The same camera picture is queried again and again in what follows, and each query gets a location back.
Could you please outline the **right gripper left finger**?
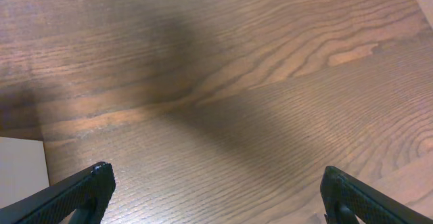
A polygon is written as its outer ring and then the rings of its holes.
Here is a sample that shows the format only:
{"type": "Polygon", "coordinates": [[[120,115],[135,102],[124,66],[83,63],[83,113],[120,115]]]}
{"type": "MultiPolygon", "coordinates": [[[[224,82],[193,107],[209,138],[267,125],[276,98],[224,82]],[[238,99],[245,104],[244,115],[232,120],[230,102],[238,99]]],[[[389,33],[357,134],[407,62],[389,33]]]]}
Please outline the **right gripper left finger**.
{"type": "Polygon", "coordinates": [[[98,162],[21,201],[1,209],[12,224],[100,223],[116,188],[112,165],[98,162]]]}

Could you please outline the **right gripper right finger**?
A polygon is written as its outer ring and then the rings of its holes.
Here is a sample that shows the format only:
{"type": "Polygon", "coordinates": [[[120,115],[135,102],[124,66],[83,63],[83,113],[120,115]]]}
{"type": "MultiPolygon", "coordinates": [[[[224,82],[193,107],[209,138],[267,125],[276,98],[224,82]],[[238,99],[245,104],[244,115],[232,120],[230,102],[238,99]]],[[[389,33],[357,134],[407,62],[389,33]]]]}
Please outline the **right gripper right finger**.
{"type": "Polygon", "coordinates": [[[359,181],[327,166],[320,193],[327,224],[432,224],[432,220],[359,181]]]}

